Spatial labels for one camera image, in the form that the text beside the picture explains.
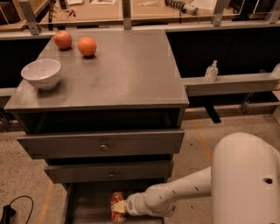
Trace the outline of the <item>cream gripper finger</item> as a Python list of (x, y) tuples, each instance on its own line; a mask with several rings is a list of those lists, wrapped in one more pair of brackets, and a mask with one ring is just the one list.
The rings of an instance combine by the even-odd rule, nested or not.
[(125, 214), (127, 212), (127, 201), (121, 200), (114, 203), (112, 206), (112, 211)]

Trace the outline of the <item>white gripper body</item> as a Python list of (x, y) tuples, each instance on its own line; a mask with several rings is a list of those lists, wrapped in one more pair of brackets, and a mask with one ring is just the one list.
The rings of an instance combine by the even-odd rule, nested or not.
[(146, 215), (147, 206), (144, 202), (144, 193), (134, 193), (127, 198), (126, 208), (129, 215), (142, 216)]

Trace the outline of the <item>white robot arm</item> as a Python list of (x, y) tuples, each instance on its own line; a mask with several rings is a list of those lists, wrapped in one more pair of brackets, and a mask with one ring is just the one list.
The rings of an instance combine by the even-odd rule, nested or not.
[(168, 217), (178, 200), (205, 195), (211, 196), (213, 224), (280, 224), (280, 152), (248, 133), (224, 136), (211, 166), (133, 193), (111, 210)]

